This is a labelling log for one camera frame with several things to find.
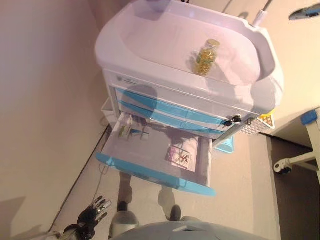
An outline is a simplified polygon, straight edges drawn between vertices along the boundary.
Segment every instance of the black shoe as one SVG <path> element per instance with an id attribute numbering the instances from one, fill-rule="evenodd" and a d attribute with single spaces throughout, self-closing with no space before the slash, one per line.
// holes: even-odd
<path id="1" fill-rule="evenodd" d="M 116 208 L 117 212 L 126 212 L 128 211 L 128 203 L 126 203 L 125 201 L 121 201 L 119 202 L 117 208 Z"/>
<path id="2" fill-rule="evenodd" d="M 174 205 L 171 209 L 170 222 L 178 222 L 181 219 L 181 208 L 178 205 Z"/>

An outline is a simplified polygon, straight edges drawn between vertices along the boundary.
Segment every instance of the bottle with yellow liquid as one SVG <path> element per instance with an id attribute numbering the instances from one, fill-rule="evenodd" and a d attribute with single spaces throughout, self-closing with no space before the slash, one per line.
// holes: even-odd
<path id="1" fill-rule="evenodd" d="M 217 58 L 217 50 L 220 42 L 214 39 L 208 39 L 205 46 L 201 49 L 194 66 L 194 73 L 205 76 L 209 73 L 213 63 Z"/>

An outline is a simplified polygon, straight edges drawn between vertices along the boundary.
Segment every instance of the blue drawer handle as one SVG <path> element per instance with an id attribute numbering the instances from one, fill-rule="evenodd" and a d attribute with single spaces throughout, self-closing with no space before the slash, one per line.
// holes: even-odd
<path id="1" fill-rule="evenodd" d="M 202 123 L 207 123 L 207 124 L 223 125 L 226 122 L 225 120 L 219 119 L 217 117 L 209 116 L 201 112 L 192 111 L 190 109 L 187 109 L 181 106 L 172 105 L 161 100 L 156 100 L 150 97 L 142 96 L 140 94 L 136 94 L 130 91 L 125 91 L 119 88 L 117 88 L 116 90 L 126 95 L 127 97 L 133 100 L 136 100 L 137 102 L 143 105 L 146 105 L 151 109 L 157 109 L 166 114 L 171 114 L 177 117 L 198 121 Z"/>
<path id="2" fill-rule="evenodd" d="M 118 100 L 118 102 L 120 104 L 122 104 L 123 106 L 133 110 L 134 112 L 137 112 L 137 113 L 145 116 L 146 118 L 154 119 L 160 123 L 164 123 L 164 124 L 173 126 L 178 129 L 196 131 L 196 132 L 205 133 L 205 134 L 223 134 L 224 133 L 223 131 L 210 129 L 210 128 L 207 128 L 204 126 L 199 126 L 199 125 L 196 125 L 196 124 L 193 124 L 190 122 L 181 121 L 179 119 L 176 119 L 176 118 L 173 118 L 170 116 L 162 115 L 162 114 L 154 112 L 154 111 L 149 111 L 149 110 L 143 109 L 141 107 L 127 103 L 125 101 Z"/>

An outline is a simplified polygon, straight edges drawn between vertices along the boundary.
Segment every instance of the robot finger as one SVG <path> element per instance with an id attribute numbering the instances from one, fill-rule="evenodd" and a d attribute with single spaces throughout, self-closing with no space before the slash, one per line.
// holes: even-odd
<path id="1" fill-rule="evenodd" d="M 96 205 L 102 198 L 103 196 L 97 197 L 95 200 L 93 200 L 92 204 L 89 207 L 93 207 L 94 205 Z"/>
<path id="2" fill-rule="evenodd" d="M 111 206 L 111 201 L 105 201 L 104 204 L 100 205 L 99 208 L 96 209 L 97 213 L 100 214 L 105 209 Z"/>
<path id="3" fill-rule="evenodd" d="M 104 219 L 107 215 L 108 215 L 107 212 L 105 212 L 104 214 L 102 214 L 97 220 L 95 220 L 95 225 L 98 225 L 98 223 L 100 223 L 101 220 Z"/>
<path id="4" fill-rule="evenodd" d="M 96 204 L 93 208 L 98 210 L 101 206 L 105 205 L 106 200 L 103 199 L 102 201 L 100 201 L 98 204 Z"/>

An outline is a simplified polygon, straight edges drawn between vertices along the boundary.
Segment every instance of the open drawer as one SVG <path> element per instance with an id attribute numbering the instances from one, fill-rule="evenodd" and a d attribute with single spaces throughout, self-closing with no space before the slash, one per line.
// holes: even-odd
<path id="1" fill-rule="evenodd" d="M 142 138 L 135 130 L 129 137 L 119 137 L 128 119 L 139 119 L 148 128 Z M 170 149 L 189 144 L 190 163 L 180 167 L 169 160 Z M 212 140 L 158 123 L 146 123 L 144 118 L 122 113 L 103 150 L 96 158 L 108 166 L 138 178 L 177 190 L 214 196 L 210 188 Z"/>

